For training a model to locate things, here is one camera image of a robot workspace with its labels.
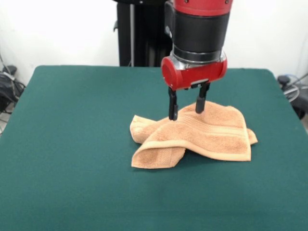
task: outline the black cylindrical joint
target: black cylindrical joint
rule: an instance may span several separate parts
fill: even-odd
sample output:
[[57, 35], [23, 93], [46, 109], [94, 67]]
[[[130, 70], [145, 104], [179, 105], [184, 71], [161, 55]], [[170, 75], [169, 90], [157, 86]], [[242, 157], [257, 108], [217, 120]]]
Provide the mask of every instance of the black cylindrical joint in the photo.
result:
[[188, 63], [207, 63], [220, 58], [229, 15], [195, 16], [174, 12], [173, 53]]

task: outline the electrical cord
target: electrical cord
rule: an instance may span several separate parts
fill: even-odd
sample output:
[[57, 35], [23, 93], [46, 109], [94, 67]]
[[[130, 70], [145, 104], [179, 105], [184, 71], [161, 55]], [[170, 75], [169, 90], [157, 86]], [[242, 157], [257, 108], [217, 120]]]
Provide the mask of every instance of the electrical cord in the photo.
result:
[[[301, 87], [299, 90], [304, 90], [304, 89], [308, 89], [308, 86]], [[287, 94], [290, 94], [290, 93], [295, 92], [297, 90], [298, 89], [290, 89], [290, 90], [285, 91], [284, 94], [287, 95]]]
[[303, 80], [303, 79], [306, 78], [306, 77], [308, 77], [308, 73], [304, 74], [301, 78], [299, 78], [299, 79], [297, 79], [297, 80], [294, 80], [292, 83], [288, 84], [284, 90], [289, 89], [292, 85], [294, 85], [294, 84], [300, 82], [301, 80]]
[[2, 122], [4, 122], [4, 123], [8, 123], [8, 121], [5, 121], [5, 120], [3, 120], [3, 119], [0, 119], [0, 121], [2, 121]]
[[285, 96], [288, 96], [288, 94], [291, 94], [293, 92], [296, 92], [295, 96], [293, 96], [292, 98], [288, 98], [289, 102], [293, 102], [294, 100], [296, 100], [300, 94], [300, 90], [304, 90], [304, 89], [308, 89], [308, 86], [303, 86], [301, 88], [299, 88], [298, 86], [296, 85], [292, 85], [294, 88], [293, 89], [290, 89], [290, 90], [287, 90], [284, 92], [284, 95]]
[[296, 79], [299, 79], [296, 75], [292, 75], [292, 74], [286, 74], [286, 76], [288, 77], [293, 77], [293, 78], [296, 78]]

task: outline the crumpled towel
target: crumpled towel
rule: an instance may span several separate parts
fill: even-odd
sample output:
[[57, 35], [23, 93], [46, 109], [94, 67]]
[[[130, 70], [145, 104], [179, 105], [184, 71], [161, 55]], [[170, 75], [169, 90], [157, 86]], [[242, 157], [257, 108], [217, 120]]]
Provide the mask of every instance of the crumpled towel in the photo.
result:
[[135, 115], [130, 132], [135, 142], [142, 143], [131, 162], [138, 168], [174, 167], [185, 149], [216, 160], [250, 161], [250, 145], [257, 143], [239, 110], [209, 101], [201, 114], [195, 112], [195, 103], [184, 107], [177, 121]]

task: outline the black cable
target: black cable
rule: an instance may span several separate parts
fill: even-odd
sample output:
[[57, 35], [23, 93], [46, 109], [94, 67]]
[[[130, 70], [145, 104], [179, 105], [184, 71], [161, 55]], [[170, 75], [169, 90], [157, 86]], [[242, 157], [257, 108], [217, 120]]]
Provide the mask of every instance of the black cable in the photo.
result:
[[12, 103], [16, 104], [16, 101], [12, 100], [11, 97], [9, 97], [6, 93], [4, 93], [3, 91], [0, 91], [0, 95], [3, 95], [4, 97], [6, 97], [8, 100], [10, 100]]

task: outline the orange towel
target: orange towel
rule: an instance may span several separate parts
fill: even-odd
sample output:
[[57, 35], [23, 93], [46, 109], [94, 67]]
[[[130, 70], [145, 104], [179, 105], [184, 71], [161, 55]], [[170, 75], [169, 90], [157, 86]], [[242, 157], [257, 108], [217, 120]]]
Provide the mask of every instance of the orange towel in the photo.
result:
[[217, 160], [251, 160], [250, 145], [257, 143], [257, 138], [246, 128], [240, 111], [208, 101], [202, 114], [194, 110], [195, 104], [184, 107], [177, 121], [134, 116], [130, 132], [133, 140], [143, 145], [135, 152], [132, 167], [174, 167], [185, 149]]

